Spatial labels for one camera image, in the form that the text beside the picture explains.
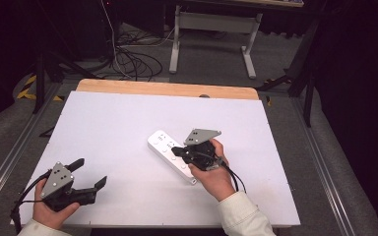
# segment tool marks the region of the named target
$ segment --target white tabletop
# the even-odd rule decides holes
[[[105,175],[107,183],[96,203],[82,206],[66,224],[220,227],[217,201],[148,148],[157,130],[183,144],[194,128],[222,131],[217,140],[231,169],[272,225],[300,223],[260,100],[72,91],[31,182],[56,161],[84,158],[73,188],[90,188]],[[32,217],[31,204],[22,205],[21,217],[23,224]]]

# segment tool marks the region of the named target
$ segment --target white sleeve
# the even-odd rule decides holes
[[[269,219],[244,192],[237,192],[218,204],[220,222],[230,236],[275,235]]]
[[[65,232],[49,228],[31,219],[18,236],[71,236]]]

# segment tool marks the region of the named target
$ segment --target person's arm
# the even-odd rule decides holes
[[[211,143],[216,148],[216,155],[221,156],[228,165],[222,144],[214,139]],[[248,199],[247,195],[244,192],[235,192],[229,173],[222,166],[210,171],[202,171],[193,164],[189,164],[189,168],[208,193],[219,202],[222,229],[227,235],[275,235],[268,218]]]
[[[34,199],[42,201],[41,192],[44,187],[46,179],[39,181],[35,187]],[[55,212],[48,207],[44,202],[36,202],[33,205],[32,219],[27,223],[23,230],[18,234],[19,236],[67,236],[59,229],[70,215],[72,215],[79,208],[78,203],[73,203],[66,206],[64,209]]]

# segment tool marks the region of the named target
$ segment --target hand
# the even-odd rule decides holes
[[[215,139],[211,139],[210,142],[216,149],[216,155],[222,157],[223,161],[228,165],[228,160],[223,154],[222,144]],[[214,196],[218,202],[235,193],[234,187],[232,187],[231,177],[228,171],[222,166],[210,171],[202,171],[193,164],[189,164],[189,168],[193,176],[201,181],[208,193]]]
[[[41,192],[44,188],[46,179],[39,181],[35,187],[35,200],[41,201]],[[64,209],[55,212],[50,207],[48,207],[44,202],[34,203],[32,219],[41,223],[47,227],[53,229],[60,229],[63,225],[64,220],[66,220],[70,215],[72,215],[78,208],[78,203],[73,203],[66,206]]]

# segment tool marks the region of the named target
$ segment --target metal track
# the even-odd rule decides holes
[[[60,86],[61,84],[51,84],[48,87],[48,92],[45,96],[45,102],[42,105],[41,109],[36,114],[33,114],[31,116],[26,127],[23,129],[17,141],[11,148],[2,165],[0,166],[0,192],[4,187],[6,181],[8,180],[9,176],[11,175],[12,171],[14,170],[15,166],[17,165],[17,162],[22,156],[26,146],[28,145],[32,137],[32,132],[35,129],[38,121],[41,119],[46,107],[51,102],[51,98],[54,97],[56,92],[59,90]]]
[[[303,130],[305,131],[306,138],[309,144],[311,145],[311,149],[313,153],[312,158],[314,160],[315,167],[318,171],[318,175],[321,179],[321,183],[324,186],[325,193],[327,194],[327,198],[334,212],[334,216],[337,220],[340,230],[342,231],[342,235],[354,236],[356,234],[352,228],[351,222],[348,219],[340,194],[337,191],[337,188],[333,182],[333,179],[331,178],[330,172],[328,171],[327,165],[325,164],[324,156],[322,155],[317,145],[312,129],[308,128],[305,124],[305,121],[303,120],[303,116],[302,116],[303,109],[300,104],[300,101],[298,98],[292,98],[291,102],[296,112],[296,115],[299,118],[301,126]]]

